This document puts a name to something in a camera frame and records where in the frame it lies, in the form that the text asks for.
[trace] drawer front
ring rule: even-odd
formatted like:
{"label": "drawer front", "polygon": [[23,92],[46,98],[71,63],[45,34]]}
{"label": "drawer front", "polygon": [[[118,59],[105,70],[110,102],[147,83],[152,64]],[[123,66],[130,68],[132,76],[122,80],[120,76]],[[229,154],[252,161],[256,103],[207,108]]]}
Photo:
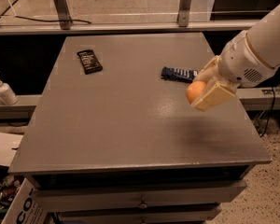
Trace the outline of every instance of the drawer front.
{"label": "drawer front", "polygon": [[35,200],[49,212],[231,202],[246,187],[244,180],[195,185],[39,191]]}
{"label": "drawer front", "polygon": [[61,221],[81,224],[157,224],[204,222],[213,219],[221,208],[219,205],[158,207],[149,211],[109,210],[61,213]]}

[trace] white pump bottle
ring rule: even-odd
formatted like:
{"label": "white pump bottle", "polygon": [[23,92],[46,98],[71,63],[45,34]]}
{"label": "white pump bottle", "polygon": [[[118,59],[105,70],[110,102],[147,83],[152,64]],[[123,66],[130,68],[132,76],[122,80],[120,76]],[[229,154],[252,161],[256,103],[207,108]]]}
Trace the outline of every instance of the white pump bottle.
{"label": "white pump bottle", "polygon": [[5,105],[14,105],[18,97],[10,86],[0,80],[0,98]]}

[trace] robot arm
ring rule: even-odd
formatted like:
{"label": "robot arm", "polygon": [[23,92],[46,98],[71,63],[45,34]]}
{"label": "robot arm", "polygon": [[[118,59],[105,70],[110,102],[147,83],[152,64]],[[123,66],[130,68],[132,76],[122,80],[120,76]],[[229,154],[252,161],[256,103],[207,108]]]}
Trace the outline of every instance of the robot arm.
{"label": "robot arm", "polygon": [[[241,87],[254,87],[280,67],[280,5],[230,41],[187,89],[191,105],[207,110],[229,101]],[[199,81],[203,89],[197,91]]]}

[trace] drawer handle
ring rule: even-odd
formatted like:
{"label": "drawer handle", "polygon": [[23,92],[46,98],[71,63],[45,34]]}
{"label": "drawer handle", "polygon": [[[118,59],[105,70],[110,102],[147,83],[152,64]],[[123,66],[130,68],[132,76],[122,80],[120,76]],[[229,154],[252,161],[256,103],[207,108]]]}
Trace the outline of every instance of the drawer handle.
{"label": "drawer handle", "polygon": [[144,201],[144,199],[141,200],[141,203],[138,205],[138,207],[140,209],[147,209],[148,205],[146,204],[146,202]]}
{"label": "drawer handle", "polygon": [[142,218],[142,221],[140,224],[147,224],[146,221]]}

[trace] orange ball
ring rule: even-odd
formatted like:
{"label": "orange ball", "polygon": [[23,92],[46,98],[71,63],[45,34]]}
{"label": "orange ball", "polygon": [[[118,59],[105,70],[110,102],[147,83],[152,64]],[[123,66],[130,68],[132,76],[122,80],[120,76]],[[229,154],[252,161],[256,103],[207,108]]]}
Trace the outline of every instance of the orange ball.
{"label": "orange ball", "polygon": [[203,81],[194,81],[188,86],[186,96],[190,104],[203,92],[205,86]]}

